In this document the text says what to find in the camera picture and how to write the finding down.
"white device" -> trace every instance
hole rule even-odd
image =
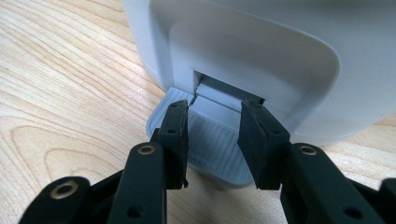
[[[190,162],[236,186],[251,181],[235,134],[254,98],[292,143],[326,145],[396,110],[396,2],[123,0],[163,109],[191,102]]]

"wood grain surface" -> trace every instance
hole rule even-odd
[[[163,97],[145,73],[119,0],[0,1],[0,222],[17,223],[49,182],[91,183],[148,141]],[[396,114],[325,147],[348,177],[396,176]],[[284,223],[279,192],[229,189],[188,170],[168,191],[169,223]]]

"opening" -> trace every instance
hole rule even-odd
[[[300,147],[301,152],[308,156],[317,155],[317,151],[312,147]]]
[[[61,186],[60,188],[58,188],[57,192],[59,194],[64,194],[64,193],[67,193],[68,191],[72,190],[72,188],[73,187],[70,185]]]
[[[344,213],[352,218],[355,219],[362,219],[363,218],[363,214],[361,213],[361,211],[357,208],[354,207],[346,207],[344,208]]]
[[[78,184],[69,180],[60,185],[58,185],[55,189],[50,193],[50,197],[56,200],[61,200],[63,198],[67,198],[70,195],[74,194],[78,189]]]
[[[338,78],[338,55],[320,39],[225,7],[185,7],[200,13],[152,8],[161,11],[158,15],[169,10],[181,20],[187,18],[172,24],[162,17],[153,18],[162,27],[156,31],[169,46],[161,52],[162,65],[169,68],[162,72],[163,79],[173,80],[173,86],[183,91],[194,93],[201,78],[191,69],[208,74],[265,98],[266,107],[293,132],[326,98]],[[210,20],[214,10],[219,17]]]
[[[137,152],[141,155],[148,155],[155,151],[155,147],[153,146],[143,146],[137,150]]]
[[[216,104],[225,106],[238,113],[241,112],[241,102],[249,100],[261,107],[264,99],[248,91],[243,91],[225,82],[194,71],[200,77],[200,83],[195,91],[195,97],[202,97]]]
[[[140,204],[134,204],[129,207],[127,212],[128,217],[139,218],[143,216],[143,206]]]

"bolt hole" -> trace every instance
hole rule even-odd
[[[317,151],[312,147],[300,147],[301,152],[308,156],[317,155]]]
[[[78,184],[73,180],[69,180],[56,186],[56,188],[50,192],[50,197],[56,200],[61,200],[74,194],[77,189]]]
[[[148,155],[155,151],[155,147],[153,146],[143,146],[137,150],[138,153],[142,155]]]
[[[354,208],[354,207],[346,207],[344,208],[344,213],[352,218],[355,219],[362,219],[363,218],[363,214],[361,213],[361,211],[359,211],[359,209]]]
[[[132,205],[129,207],[128,212],[127,212],[128,217],[131,218],[139,218],[143,216],[143,206],[138,204],[138,205]]]
[[[58,190],[56,191],[59,194],[64,194],[67,193],[68,191],[72,190],[72,186],[70,185],[65,185],[65,186],[61,186],[60,188],[58,188]]]

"light wood surface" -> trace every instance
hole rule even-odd
[[[148,141],[163,97],[145,73],[119,0],[0,1],[0,222],[18,222],[51,181],[97,181]],[[378,188],[396,176],[396,114],[325,147],[338,167]],[[284,223],[277,191],[228,189],[188,170],[168,191],[169,223]]]

